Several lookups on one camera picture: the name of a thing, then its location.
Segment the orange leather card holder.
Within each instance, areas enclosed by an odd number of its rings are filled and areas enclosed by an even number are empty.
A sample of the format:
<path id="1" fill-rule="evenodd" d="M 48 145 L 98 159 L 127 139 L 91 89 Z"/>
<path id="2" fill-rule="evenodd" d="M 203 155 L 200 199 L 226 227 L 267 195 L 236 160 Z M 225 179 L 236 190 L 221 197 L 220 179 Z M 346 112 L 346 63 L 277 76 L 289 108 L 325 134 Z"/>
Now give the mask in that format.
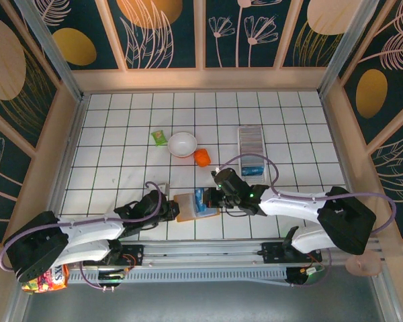
<path id="1" fill-rule="evenodd" d="M 180 195 L 175 195 L 173 201 L 179 204 L 179 215 L 177 216 L 177 222 L 184 221 L 194 221 L 197 219 L 203 219 L 207 217 L 213 217 L 220 214 L 219 208 L 208 209 L 208 215 L 205 217 L 198 217 L 195 211 L 195 197 L 194 193 L 185 193 Z"/>

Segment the white plastic card tray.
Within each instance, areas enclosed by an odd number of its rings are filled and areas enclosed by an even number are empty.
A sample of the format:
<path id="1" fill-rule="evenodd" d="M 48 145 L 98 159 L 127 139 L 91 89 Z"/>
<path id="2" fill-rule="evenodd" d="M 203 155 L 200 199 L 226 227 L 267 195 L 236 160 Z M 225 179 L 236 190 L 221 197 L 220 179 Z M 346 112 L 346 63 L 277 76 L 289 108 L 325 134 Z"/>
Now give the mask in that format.
<path id="1" fill-rule="evenodd" d="M 240 157 L 238 165 L 241 178 L 249 184 L 265 184 L 266 162 L 259 157 L 259 155 L 265 156 L 261 125 L 242 125 L 238 128 L 238 153 L 257 155 Z"/>

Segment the row of standing cards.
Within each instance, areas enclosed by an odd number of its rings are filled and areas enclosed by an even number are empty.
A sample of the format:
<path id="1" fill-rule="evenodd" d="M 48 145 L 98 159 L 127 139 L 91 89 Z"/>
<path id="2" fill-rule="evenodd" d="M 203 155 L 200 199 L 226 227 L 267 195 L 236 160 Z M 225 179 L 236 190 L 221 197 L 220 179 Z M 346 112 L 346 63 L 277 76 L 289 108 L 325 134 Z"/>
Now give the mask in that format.
<path id="1" fill-rule="evenodd" d="M 263 134 L 260 126 L 241 126 L 239 128 L 240 153 L 263 155 Z M 243 156 L 242 167 L 264 166 L 264 160 L 257 156 Z"/>

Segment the orange cup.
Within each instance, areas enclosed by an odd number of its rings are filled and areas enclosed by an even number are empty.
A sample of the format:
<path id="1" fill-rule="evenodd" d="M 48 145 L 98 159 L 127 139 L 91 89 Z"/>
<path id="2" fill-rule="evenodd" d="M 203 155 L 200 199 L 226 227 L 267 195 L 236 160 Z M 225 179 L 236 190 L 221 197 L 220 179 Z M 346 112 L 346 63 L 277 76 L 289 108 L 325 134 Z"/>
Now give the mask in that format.
<path id="1" fill-rule="evenodd" d="M 195 163 L 199 167 L 206 167 L 211 164 L 210 156 L 208 154 L 208 151 L 205 148 L 196 150 L 193 154 L 193 157 L 194 157 Z"/>

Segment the white bowl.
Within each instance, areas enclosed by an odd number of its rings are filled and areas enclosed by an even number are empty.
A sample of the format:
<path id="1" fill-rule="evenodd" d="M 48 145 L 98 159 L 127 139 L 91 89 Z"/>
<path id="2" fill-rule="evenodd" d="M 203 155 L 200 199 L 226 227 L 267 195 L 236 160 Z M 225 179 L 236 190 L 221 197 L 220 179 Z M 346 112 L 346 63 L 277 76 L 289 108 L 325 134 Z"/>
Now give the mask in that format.
<path id="1" fill-rule="evenodd" d="M 197 140 L 190 133 L 179 132 L 170 137 L 167 147 L 173 156 L 186 158 L 196 151 Z"/>

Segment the green snack packet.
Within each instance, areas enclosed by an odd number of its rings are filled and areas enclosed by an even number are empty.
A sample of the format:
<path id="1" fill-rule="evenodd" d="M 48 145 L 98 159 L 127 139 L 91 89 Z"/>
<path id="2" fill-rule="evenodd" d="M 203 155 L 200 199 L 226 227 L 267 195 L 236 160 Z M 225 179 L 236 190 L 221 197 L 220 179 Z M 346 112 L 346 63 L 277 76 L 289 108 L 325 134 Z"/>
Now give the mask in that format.
<path id="1" fill-rule="evenodd" d="M 151 133 L 155 146 L 166 146 L 168 144 L 167 138 L 162 129 Z"/>

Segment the black controller board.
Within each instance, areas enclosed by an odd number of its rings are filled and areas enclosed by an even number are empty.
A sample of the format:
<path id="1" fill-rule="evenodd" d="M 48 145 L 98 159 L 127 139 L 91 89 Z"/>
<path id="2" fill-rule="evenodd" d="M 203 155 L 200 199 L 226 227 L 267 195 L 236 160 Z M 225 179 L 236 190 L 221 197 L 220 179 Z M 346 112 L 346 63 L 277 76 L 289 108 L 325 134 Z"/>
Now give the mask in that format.
<path id="1" fill-rule="evenodd" d="M 285 281 L 293 287 L 309 287 L 319 284 L 326 276 L 327 269 L 321 266 L 287 267 Z"/>
<path id="2" fill-rule="evenodd" d="M 97 275 L 97 283 L 103 289 L 115 289 L 121 285 L 126 275 L 124 270 L 101 270 Z"/>

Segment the colourful candy bag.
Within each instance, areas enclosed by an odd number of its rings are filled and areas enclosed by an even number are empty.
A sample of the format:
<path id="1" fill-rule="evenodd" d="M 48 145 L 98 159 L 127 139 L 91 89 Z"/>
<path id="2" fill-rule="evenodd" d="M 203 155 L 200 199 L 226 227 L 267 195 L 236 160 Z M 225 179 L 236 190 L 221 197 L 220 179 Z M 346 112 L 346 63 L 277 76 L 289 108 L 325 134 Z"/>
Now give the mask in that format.
<path id="1" fill-rule="evenodd" d="M 22 284 L 21 289 L 30 294 L 52 292 L 67 287 L 69 269 L 66 264 L 50 268 L 43 275 Z"/>

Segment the pink suction cup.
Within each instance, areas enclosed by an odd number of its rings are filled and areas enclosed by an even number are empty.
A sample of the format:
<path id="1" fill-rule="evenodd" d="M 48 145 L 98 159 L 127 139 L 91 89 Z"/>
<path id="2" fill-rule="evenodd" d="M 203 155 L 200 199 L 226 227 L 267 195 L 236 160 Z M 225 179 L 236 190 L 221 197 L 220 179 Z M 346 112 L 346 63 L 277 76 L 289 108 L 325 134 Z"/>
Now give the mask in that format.
<path id="1" fill-rule="evenodd" d="M 348 258 L 345 268 L 354 276 L 377 276 L 382 271 L 382 261 L 376 252 L 366 250 L 361 255 Z"/>

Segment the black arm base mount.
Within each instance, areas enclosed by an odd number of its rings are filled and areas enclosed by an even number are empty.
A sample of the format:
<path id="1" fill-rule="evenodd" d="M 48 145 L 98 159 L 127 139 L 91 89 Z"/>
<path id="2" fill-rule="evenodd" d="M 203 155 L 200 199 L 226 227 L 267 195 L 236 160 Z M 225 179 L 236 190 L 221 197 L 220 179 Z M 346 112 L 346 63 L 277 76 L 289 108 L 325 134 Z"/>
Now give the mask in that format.
<path id="1" fill-rule="evenodd" d="M 288 241 L 262 243 L 261 249 L 257 254 L 263 257 L 265 264 L 310 264 L 313 259 L 318 262 L 322 261 L 322 254 L 320 252 L 301 253 Z"/>
<path id="2" fill-rule="evenodd" d="M 113 249 L 99 262 L 100 266 L 141 266 L 144 257 L 143 245 L 123 245 Z"/>

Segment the aluminium mounting rail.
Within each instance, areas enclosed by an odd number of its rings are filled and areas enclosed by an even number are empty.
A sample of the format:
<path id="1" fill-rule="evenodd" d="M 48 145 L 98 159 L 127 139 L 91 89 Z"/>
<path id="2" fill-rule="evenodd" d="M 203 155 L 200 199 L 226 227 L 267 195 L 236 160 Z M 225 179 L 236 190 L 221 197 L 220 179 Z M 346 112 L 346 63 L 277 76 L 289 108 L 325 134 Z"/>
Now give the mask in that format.
<path id="1" fill-rule="evenodd" d="M 262 266 L 262 244 L 281 243 L 274 239 L 211 239 L 211 240 L 122 240 L 124 246 L 142 245 L 143 269 L 157 268 L 242 268 Z"/>

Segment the aluminium corner post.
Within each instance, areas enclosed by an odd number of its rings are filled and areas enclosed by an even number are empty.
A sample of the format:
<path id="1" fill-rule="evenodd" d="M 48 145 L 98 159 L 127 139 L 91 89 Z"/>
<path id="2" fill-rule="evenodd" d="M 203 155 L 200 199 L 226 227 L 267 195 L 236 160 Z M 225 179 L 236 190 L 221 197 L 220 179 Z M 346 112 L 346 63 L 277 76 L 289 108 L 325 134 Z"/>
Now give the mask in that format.
<path id="1" fill-rule="evenodd" d="M 348 28 L 341 38 L 337 49 L 328 63 L 326 72 L 317 88 L 318 96 L 323 102 L 334 84 L 339 72 L 356 46 L 361 34 L 372 18 L 378 6 L 379 0 L 362 0 L 358 6 Z"/>
<path id="2" fill-rule="evenodd" d="M 21 14 L 25 17 L 28 25 L 31 27 L 36 39 L 43 46 L 46 55 L 59 73 L 63 83 L 70 91 L 73 98 L 80 103 L 83 98 L 83 92 L 79 88 L 69 65 L 60 53 L 50 30 L 42 21 L 42 18 L 35 8 L 35 5 L 32 3 L 32 0 L 14 0 L 14 2 Z"/>

